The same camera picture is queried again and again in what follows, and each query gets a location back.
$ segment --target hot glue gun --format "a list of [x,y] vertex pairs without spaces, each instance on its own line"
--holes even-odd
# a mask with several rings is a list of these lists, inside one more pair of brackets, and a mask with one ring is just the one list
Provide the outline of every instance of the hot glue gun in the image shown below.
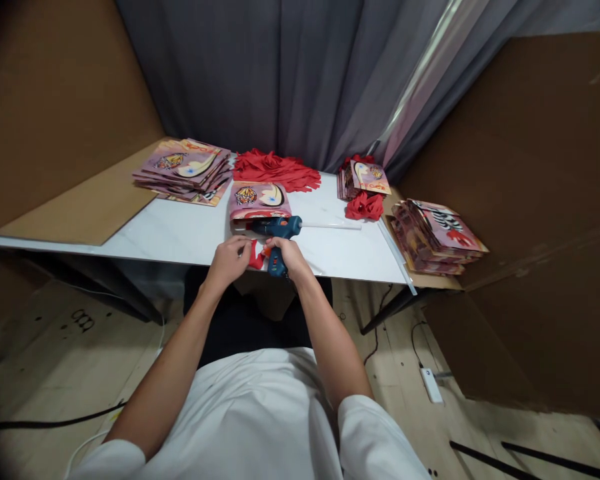
[[[268,237],[280,237],[289,240],[300,234],[302,228],[302,218],[297,215],[289,218],[271,217],[254,219],[251,224],[251,230]],[[282,250],[280,247],[271,249],[269,257],[269,268],[267,270],[272,277],[287,276],[287,266],[282,258]]]

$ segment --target white power strip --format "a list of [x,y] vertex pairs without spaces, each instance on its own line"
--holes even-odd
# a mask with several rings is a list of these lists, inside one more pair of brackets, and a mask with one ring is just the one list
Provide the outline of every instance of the white power strip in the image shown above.
[[431,400],[432,403],[444,403],[431,369],[420,369],[420,375],[422,375],[422,381],[429,394],[429,400]]

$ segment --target red crepe paper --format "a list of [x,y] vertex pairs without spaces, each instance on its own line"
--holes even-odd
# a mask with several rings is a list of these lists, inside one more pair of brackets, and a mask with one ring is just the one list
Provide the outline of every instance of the red crepe paper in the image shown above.
[[287,192],[308,192],[320,186],[320,173],[303,165],[302,159],[278,157],[258,149],[239,153],[233,166],[237,181],[281,183]]
[[255,268],[256,270],[262,270],[262,265],[265,263],[265,258],[269,258],[269,254],[271,250],[268,248],[262,249],[260,254],[255,254],[255,245],[258,243],[258,240],[251,240],[251,258],[249,259],[249,266],[251,268]]
[[352,220],[368,218],[374,221],[380,220],[384,212],[382,206],[382,195],[367,196],[367,192],[362,191],[347,204],[345,217]]
[[343,164],[340,165],[340,170],[342,171],[344,168],[346,168],[346,166],[348,164],[350,164],[351,160],[353,160],[353,161],[359,161],[359,162],[362,162],[362,163],[373,163],[373,164],[375,164],[375,160],[373,159],[373,155],[367,155],[366,157],[361,157],[360,155],[358,155],[356,153],[352,157],[345,158],[345,161],[343,162]]

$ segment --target sleeve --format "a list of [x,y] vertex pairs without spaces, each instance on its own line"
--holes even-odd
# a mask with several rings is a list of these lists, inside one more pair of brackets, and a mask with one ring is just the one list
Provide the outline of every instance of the sleeve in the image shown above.
[[130,478],[145,463],[145,454],[138,446],[126,440],[112,440],[96,448],[68,479],[122,480]]
[[370,398],[352,395],[342,400],[338,426],[345,479],[430,478],[398,424]]

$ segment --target marble tabletop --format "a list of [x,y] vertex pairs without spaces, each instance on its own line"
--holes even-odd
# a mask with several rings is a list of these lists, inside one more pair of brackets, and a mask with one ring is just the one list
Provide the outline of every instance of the marble tabletop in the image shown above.
[[[294,240],[313,272],[410,285],[393,240],[383,232],[383,222],[346,219],[346,203],[337,198],[335,175],[321,176],[322,185],[317,190],[288,194],[292,213],[306,223],[360,223],[362,228],[303,228]],[[209,265],[216,246],[232,235],[229,191],[216,207],[154,199],[98,247],[9,237],[0,237],[0,247]]]

